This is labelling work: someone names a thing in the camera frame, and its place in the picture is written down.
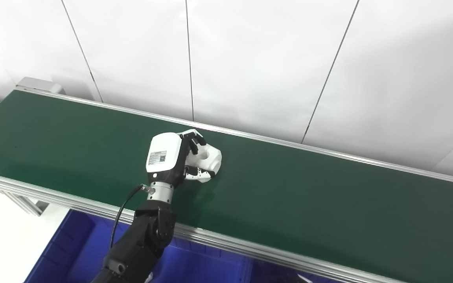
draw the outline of label sticker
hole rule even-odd
[[[167,151],[150,153],[149,154],[148,165],[155,165],[155,164],[165,163],[165,156],[167,156]]]

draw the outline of blue plastic bin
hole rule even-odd
[[[113,221],[69,211],[25,283],[89,283],[108,251]],[[127,229],[119,224],[115,239]],[[296,274],[313,283],[323,277],[174,238],[153,270],[152,283],[287,283]]]

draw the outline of conveyor belt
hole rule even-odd
[[[97,102],[8,95],[0,189],[113,217],[151,137],[190,127],[223,165],[175,193],[177,236],[346,282],[453,281],[453,177]]]

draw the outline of robotic hand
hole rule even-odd
[[[220,166],[221,152],[195,129],[154,136],[146,159],[150,185],[133,191],[146,191],[147,201],[137,208],[133,223],[110,248],[92,283],[145,282],[174,235],[176,215],[170,205],[174,189],[184,180],[206,182]]]

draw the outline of black cable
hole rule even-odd
[[[124,201],[124,203],[122,204],[122,206],[120,207],[120,210],[118,211],[118,214],[116,215],[116,218],[115,218],[115,223],[113,224],[113,231],[111,231],[111,238],[109,240],[109,249],[111,249],[111,247],[113,247],[113,240],[115,239],[115,231],[116,231],[116,226],[118,225],[118,221],[120,220],[120,216],[122,215],[122,211],[123,211],[123,208],[125,207],[125,205],[127,204],[127,202],[129,200],[131,200],[131,198],[141,190],[141,188],[143,188],[144,185],[143,184],[140,184],[139,186],[135,187],[131,193],[129,193],[129,195],[127,196],[127,199]]]

